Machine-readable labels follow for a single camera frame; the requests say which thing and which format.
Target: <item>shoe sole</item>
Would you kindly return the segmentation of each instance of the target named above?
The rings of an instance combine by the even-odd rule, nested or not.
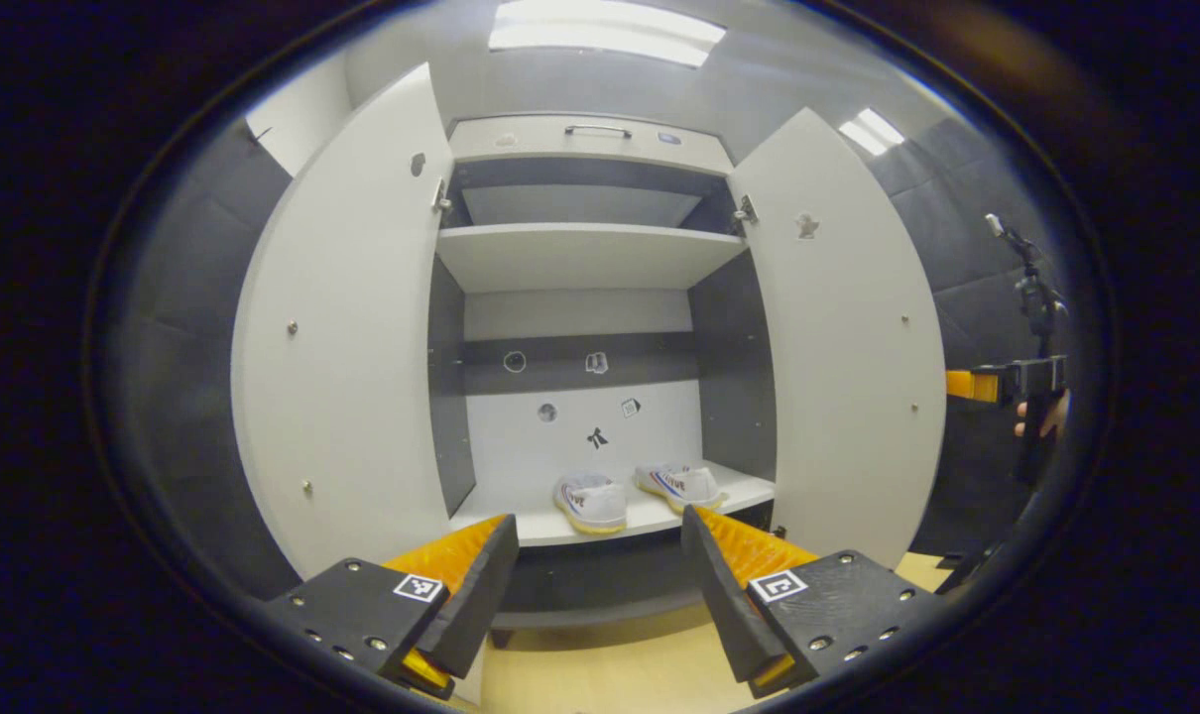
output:
[[[569,524],[574,526],[574,529],[576,529],[576,532],[581,532],[583,534],[614,534],[614,533],[619,533],[619,532],[622,532],[622,529],[626,528],[626,522],[625,521],[623,521],[623,523],[617,524],[617,526],[590,526],[590,524],[583,523],[581,520],[577,520],[574,516],[574,514],[569,514],[568,508],[565,508],[564,505],[560,505],[559,500],[557,500],[557,499],[553,498],[552,503],[553,503],[553,505],[556,508],[559,508],[560,514],[564,514],[564,518],[569,520]]]
[[[722,499],[727,498],[727,494],[721,491],[719,492],[719,496],[714,500],[706,500],[706,502],[678,500],[678,498],[662,491],[662,488],[650,487],[650,485],[646,485],[644,480],[641,479],[638,475],[636,475],[636,487],[638,487],[640,491],[644,493],[652,493],[654,496],[660,496],[665,498],[667,505],[672,508],[672,511],[676,511],[680,516],[683,515],[683,508],[685,505],[700,505],[701,508],[709,508],[710,511],[714,511],[715,508],[722,505]]]

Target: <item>qr code sticker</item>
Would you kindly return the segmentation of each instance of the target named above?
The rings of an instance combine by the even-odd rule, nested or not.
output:
[[[798,575],[791,574],[790,570],[781,570],[780,574],[767,575],[767,577],[750,580],[750,584],[755,586],[758,596],[763,599],[764,602],[775,602],[784,596],[794,595],[796,592],[804,592],[808,589],[808,583],[798,578]]]
[[[392,593],[401,596],[409,596],[410,600],[420,602],[432,602],[433,598],[442,592],[442,581],[425,578],[424,575],[406,575]]]

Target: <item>ceiling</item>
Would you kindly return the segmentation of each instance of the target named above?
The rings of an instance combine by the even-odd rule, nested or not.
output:
[[[722,137],[737,162],[787,118],[812,108],[838,126],[866,107],[914,136],[952,110],[832,20],[786,2],[654,0],[727,28],[701,68],[578,49],[491,53],[500,0],[409,10],[343,55],[352,107],[428,62],[442,119],[515,112],[649,118]]]

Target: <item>door hinge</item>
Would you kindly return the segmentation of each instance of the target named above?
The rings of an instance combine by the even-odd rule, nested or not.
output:
[[[450,209],[455,206],[449,198],[445,197],[445,180],[439,180],[437,182],[437,194],[432,198],[433,211],[442,212],[442,216],[450,212]]]
[[[732,212],[732,234],[745,238],[745,227],[742,221],[757,223],[758,214],[755,212],[754,203],[750,200],[750,194],[740,196],[740,208]]]

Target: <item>drawer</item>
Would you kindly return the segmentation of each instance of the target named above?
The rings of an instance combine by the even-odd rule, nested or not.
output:
[[[455,151],[456,162],[506,157],[592,157],[658,163],[721,176],[732,172],[728,154],[715,136],[655,122],[578,114],[466,119],[455,125],[450,149]]]

